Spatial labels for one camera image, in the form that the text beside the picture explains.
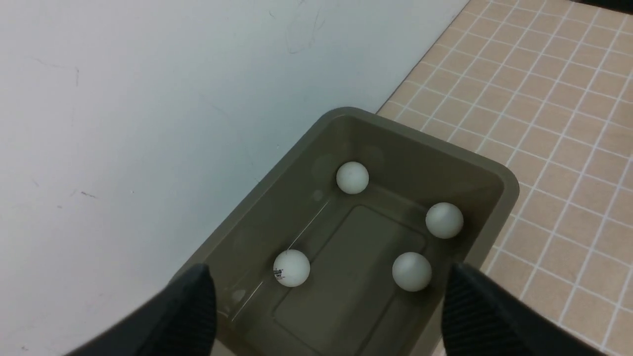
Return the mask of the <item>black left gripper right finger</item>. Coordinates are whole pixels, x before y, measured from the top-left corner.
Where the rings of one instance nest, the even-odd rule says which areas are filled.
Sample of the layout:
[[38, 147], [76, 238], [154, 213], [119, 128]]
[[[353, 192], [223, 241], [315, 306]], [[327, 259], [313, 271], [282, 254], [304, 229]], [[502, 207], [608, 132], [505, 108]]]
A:
[[598, 356], [479, 271], [454, 263], [442, 309], [448, 356]]

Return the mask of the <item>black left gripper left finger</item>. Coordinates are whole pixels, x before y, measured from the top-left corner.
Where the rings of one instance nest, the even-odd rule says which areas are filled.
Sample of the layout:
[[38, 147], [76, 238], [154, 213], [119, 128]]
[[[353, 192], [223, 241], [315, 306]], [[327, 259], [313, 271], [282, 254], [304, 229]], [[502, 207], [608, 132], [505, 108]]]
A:
[[217, 300], [206, 264], [194, 264], [120, 322], [70, 356], [209, 356]]

